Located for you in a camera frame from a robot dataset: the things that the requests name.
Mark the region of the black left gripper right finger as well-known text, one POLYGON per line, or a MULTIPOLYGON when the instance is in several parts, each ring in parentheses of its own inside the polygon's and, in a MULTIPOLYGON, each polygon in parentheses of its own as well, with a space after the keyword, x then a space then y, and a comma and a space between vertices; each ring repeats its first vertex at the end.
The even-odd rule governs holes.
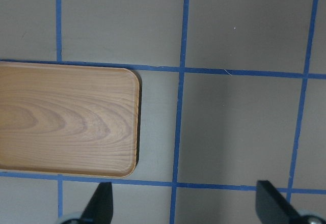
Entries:
POLYGON ((301 215, 268 180, 256 183, 255 210, 263 224, 299 223, 301 219, 301 215))

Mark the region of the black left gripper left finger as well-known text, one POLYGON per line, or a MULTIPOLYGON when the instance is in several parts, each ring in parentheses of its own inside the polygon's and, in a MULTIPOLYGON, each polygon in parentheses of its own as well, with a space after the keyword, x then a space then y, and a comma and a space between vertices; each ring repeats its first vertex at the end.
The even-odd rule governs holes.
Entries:
POLYGON ((111 223, 113 218, 113 192, 111 182, 99 183, 80 216, 81 223, 111 223))

